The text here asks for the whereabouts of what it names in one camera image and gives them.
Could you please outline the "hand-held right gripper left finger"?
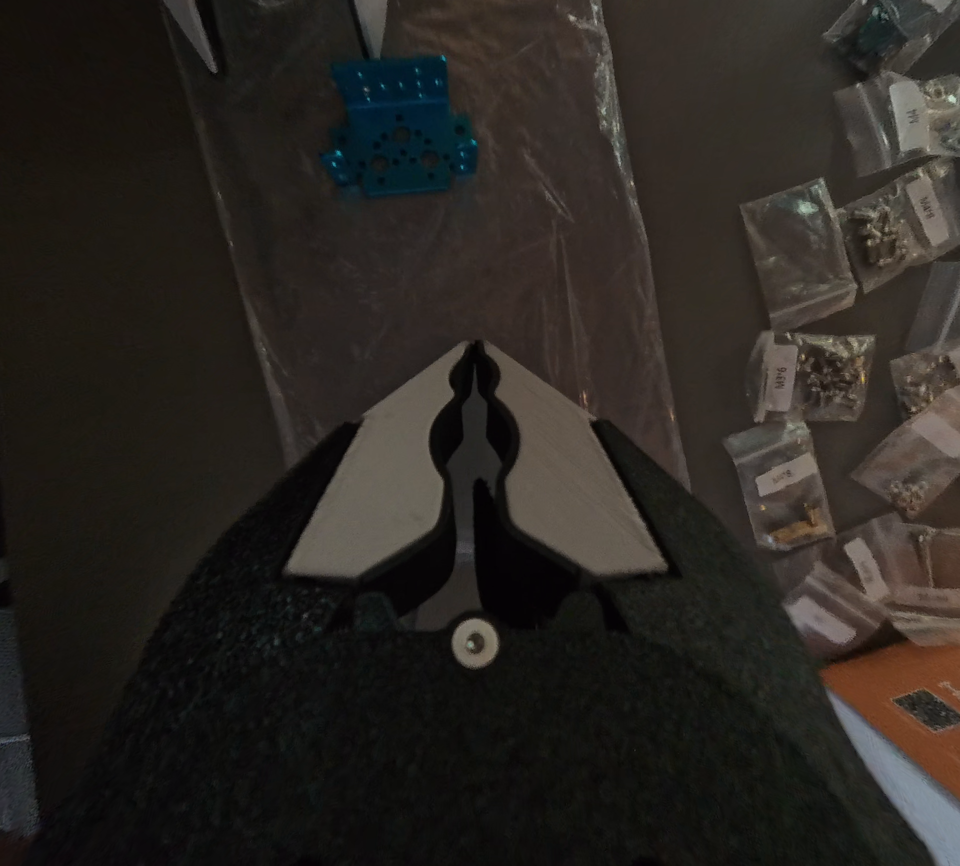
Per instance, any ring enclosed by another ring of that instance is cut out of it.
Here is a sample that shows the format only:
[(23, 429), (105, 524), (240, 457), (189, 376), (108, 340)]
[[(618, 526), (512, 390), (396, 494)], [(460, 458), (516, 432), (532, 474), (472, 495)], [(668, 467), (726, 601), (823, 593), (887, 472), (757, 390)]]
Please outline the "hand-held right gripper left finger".
[(442, 586), (457, 555), (450, 460), (464, 441), (474, 344), (462, 342), (371, 407), (284, 566), (348, 586)]

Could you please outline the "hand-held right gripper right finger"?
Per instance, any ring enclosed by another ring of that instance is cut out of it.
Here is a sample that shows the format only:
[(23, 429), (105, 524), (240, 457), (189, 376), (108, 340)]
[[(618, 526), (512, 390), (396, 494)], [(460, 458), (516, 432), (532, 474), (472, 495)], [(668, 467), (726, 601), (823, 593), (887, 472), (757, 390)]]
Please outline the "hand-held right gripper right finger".
[(596, 580), (669, 564), (595, 431), (595, 417), (490, 342), (478, 344), (495, 500), (510, 533)]

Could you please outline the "blue metal bracket large holes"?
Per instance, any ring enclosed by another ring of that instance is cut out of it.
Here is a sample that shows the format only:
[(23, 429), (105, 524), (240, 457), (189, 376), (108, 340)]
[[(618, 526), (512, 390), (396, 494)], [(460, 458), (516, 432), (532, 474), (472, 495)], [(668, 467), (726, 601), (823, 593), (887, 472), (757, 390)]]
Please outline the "blue metal bracket large holes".
[(470, 116), (452, 109), (446, 56), (355, 59), (329, 72), (344, 119), (318, 158), (338, 188), (415, 195), (476, 173), (478, 141)]

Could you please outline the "large clear plastic bag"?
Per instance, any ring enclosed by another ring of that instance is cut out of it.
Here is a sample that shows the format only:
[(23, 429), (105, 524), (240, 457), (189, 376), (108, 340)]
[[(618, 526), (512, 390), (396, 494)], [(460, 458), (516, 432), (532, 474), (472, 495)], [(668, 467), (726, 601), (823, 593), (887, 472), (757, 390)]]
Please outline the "large clear plastic bag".
[(478, 170), (370, 199), (319, 159), (351, 1), (210, 2), (223, 74), (172, 43), (285, 464), (483, 339), (689, 486), (602, 0), (388, 0), (384, 54), (446, 56)]

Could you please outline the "dark grey desk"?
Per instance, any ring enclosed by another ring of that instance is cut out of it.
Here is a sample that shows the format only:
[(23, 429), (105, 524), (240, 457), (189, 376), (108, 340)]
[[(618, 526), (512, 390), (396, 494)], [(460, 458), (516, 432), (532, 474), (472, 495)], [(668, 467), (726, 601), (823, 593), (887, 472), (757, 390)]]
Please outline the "dark grey desk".
[(285, 464), (185, 38), (146, 0), (44, 1), (2, 41), (38, 56), (2, 108), (27, 864), (930, 864), (721, 448), (770, 327), (740, 206), (863, 192), (821, 38), (853, 0), (602, 0), (689, 485), (567, 398), (669, 569), (596, 580), (508, 530), (478, 339), (434, 360), (474, 346), (443, 585), (284, 573), (364, 414), (434, 361)]

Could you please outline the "pile of small screw bags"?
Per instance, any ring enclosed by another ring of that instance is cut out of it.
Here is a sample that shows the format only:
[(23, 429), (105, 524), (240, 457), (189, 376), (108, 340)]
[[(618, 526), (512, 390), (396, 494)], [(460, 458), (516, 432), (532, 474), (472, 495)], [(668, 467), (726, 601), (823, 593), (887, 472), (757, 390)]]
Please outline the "pile of small screw bags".
[[(906, 171), (844, 205), (819, 177), (740, 207), (770, 327), (746, 368), (754, 426), (723, 446), (754, 546), (777, 571), (809, 558), (783, 607), (823, 660), (888, 633), (958, 647), (958, 527), (917, 522), (958, 491), (958, 75), (908, 74), (957, 22), (958, 0), (853, 0), (822, 38), (861, 76), (834, 93), (854, 170)], [(918, 267), (912, 349), (889, 363), (902, 422), (850, 476), (886, 512), (839, 532), (811, 427), (859, 420), (878, 336), (808, 327)]]

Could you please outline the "orange white cardboard box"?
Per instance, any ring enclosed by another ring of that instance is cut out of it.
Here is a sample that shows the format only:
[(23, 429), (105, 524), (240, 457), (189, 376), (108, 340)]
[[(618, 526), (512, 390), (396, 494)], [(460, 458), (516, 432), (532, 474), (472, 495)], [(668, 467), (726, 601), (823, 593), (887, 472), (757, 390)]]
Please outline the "orange white cardboard box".
[(871, 776), (936, 864), (959, 863), (959, 649), (895, 644), (821, 672)]

